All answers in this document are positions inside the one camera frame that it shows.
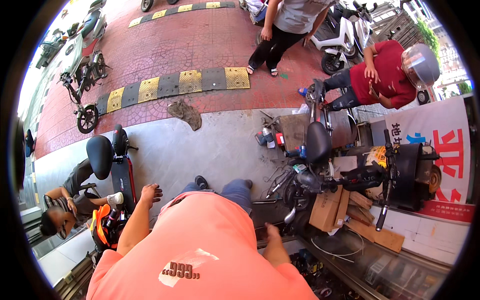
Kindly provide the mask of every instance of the white sneaker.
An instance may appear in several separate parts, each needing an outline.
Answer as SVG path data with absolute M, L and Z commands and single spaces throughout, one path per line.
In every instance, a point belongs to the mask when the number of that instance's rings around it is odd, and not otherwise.
M 115 193 L 113 195 L 107 196 L 107 203 L 109 205 L 113 204 L 122 204 L 123 203 L 123 194 L 121 192 Z

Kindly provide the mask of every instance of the striped shirt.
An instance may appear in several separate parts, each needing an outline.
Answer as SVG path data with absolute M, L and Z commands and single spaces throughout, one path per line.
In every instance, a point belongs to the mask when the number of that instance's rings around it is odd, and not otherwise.
M 68 209 L 68 204 L 67 204 L 68 201 L 67 199 L 65 199 L 65 197 L 52 199 L 47 195 L 43 195 L 43 201 L 45 202 L 48 208 L 51 208 L 52 206 L 56 205 L 56 206 L 60 206 L 64 212 L 71 212 L 71 210 Z M 67 231 L 65 230 L 65 224 L 67 224 L 66 221 L 61 226 L 60 232 L 57 233 L 57 236 L 62 240 L 67 238 Z

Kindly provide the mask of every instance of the red t-shirt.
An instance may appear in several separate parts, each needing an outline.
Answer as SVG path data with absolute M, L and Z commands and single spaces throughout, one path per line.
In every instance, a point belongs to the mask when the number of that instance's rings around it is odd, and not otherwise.
M 170 206 L 178 198 L 184 199 Z M 106 250 L 86 298 L 317 299 L 294 265 L 274 268 L 257 252 L 245 210 L 211 192 L 169 202 L 152 232 L 125 256 Z
M 390 98 L 396 109 L 415 100 L 417 89 L 402 70 L 401 55 L 404 51 L 402 45 L 395 40 L 388 40 L 376 43 L 375 49 L 378 55 L 373 58 L 373 64 L 381 80 L 381 82 L 373 82 L 375 92 Z M 365 68 L 365 62 L 362 62 L 350 69 L 353 91 L 363 105 L 378 103 L 378 100 L 369 94 L 370 77 L 365 78 Z

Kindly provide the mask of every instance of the white cable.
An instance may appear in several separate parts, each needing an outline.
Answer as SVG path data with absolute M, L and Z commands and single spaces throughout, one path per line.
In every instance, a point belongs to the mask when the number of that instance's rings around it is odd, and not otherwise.
M 354 261 L 351 261 L 350 259 L 346 259 L 346 258 L 344 258 L 344 257 L 342 257 L 342 256 L 354 255 L 355 253 L 358 253 L 360 250 L 362 251 L 362 255 L 363 255 L 363 247 L 364 247 L 363 237 L 362 237 L 360 234 L 358 234 L 357 232 L 355 232 L 355 233 L 361 238 L 361 248 L 358 249 L 358 250 L 356 250 L 356 251 L 353 252 L 353 253 L 350 253 L 350 254 L 333 254 L 333 253 L 330 253 L 330 252 L 325 251 L 325 250 L 323 250 L 322 248 L 318 247 L 318 246 L 315 244 L 315 242 L 313 241 L 313 238 L 310 238 L 310 240 L 312 241 L 312 244 L 315 246 L 315 248 L 317 248 L 318 250 L 323 251 L 323 252 L 325 252 L 325 253 L 327 253 L 327 254 L 329 254 L 329 255 L 333 255 L 333 256 L 335 256 L 335 257 L 341 258 L 341 259 L 346 260 L 346 261 L 348 261 L 348 262 L 354 263 Z

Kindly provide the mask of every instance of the blue slipper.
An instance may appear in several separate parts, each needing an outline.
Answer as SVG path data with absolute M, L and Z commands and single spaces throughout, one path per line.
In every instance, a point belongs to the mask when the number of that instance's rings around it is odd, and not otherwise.
M 304 88 L 303 88 L 303 92 L 301 92 L 300 89 L 302 89 L 302 88 L 299 88 L 299 89 L 298 89 L 298 93 L 299 93 L 300 95 L 302 95 L 302 96 L 305 97 L 305 96 L 307 95 L 307 90 L 308 90 L 308 89 L 307 89 L 306 87 L 304 87 Z

